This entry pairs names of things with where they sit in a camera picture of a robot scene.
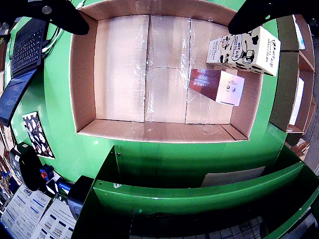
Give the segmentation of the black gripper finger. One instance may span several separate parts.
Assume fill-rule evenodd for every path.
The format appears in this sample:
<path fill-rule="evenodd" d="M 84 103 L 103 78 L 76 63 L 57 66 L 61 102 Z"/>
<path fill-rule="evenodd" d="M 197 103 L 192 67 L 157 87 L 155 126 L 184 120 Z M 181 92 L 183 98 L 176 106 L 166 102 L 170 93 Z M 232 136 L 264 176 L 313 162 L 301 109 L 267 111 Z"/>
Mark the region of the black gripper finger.
<path fill-rule="evenodd" d="M 68 0 L 2 0 L 0 26 L 9 29 L 19 17 L 31 17 L 52 24 L 72 34 L 85 35 L 89 25 L 79 10 Z"/>
<path fill-rule="evenodd" d="M 247 0 L 228 24 L 231 34 L 241 34 L 284 16 L 300 14 L 319 33 L 319 2 L 317 0 Z"/>

